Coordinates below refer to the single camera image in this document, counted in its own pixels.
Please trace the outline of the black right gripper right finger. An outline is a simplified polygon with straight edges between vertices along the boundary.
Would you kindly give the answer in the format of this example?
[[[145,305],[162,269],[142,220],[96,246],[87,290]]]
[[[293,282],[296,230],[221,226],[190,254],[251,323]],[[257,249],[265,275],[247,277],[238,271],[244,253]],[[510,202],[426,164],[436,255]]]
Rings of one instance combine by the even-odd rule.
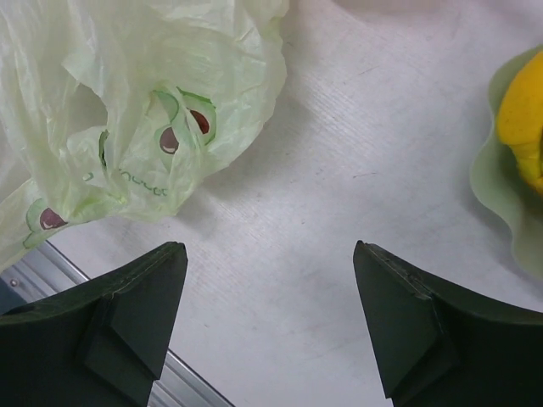
[[[542,314],[417,268],[374,243],[354,251],[383,392],[395,406],[540,406]]]

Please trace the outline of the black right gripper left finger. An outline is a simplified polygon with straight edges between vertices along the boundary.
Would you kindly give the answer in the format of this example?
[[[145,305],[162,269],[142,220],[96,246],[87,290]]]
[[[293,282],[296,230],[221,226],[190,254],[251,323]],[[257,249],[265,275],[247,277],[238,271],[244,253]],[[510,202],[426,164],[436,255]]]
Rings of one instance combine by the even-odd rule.
[[[168,242],[116,270],[1,316],[3,406],[145,406],[159,380],[188,267]]]

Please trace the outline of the green wavy plastic bowl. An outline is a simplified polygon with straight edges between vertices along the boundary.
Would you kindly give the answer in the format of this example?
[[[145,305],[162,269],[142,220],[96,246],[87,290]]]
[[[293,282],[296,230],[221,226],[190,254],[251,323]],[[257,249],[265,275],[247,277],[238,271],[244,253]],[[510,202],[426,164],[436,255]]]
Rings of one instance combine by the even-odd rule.
[[[490,133],[470,168],[469,182],[475,198],[505,222],[511,232],[511,252],[525,273],[542,277],[542,197],[518,175],[515,159],[495,133],[495,120],[514,76],[542,46],[531,48],[504,63],[492,76],[487,99]]]

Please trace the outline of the green plastic bag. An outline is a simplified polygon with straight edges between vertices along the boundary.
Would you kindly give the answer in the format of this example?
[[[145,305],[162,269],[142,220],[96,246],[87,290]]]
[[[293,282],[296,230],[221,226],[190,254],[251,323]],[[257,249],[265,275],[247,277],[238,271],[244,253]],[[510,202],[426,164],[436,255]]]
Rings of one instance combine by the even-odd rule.
[[[175,215],[272,117],[286,1],[4,1],[1,266],[63,229]]]

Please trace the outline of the yellow fake banana bunch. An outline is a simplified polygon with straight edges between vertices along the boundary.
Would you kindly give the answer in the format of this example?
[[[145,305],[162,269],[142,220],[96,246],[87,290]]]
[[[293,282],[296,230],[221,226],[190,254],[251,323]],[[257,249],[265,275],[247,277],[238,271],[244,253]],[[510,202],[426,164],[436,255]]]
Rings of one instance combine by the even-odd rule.
[[[519,175],[542,193],[542,52],[513,78],[495,127],[500,142],[511,149]]]

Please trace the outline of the aluminium front rail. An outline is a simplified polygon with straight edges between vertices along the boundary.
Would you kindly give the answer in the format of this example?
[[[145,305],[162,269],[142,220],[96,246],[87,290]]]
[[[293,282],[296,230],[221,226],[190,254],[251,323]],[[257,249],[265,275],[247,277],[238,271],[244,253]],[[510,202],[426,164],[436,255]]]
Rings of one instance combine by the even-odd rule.
[[[228,405],[169,347],[187,267],[169,242],[94,278],[49,243],[7,268],[2,405]]]

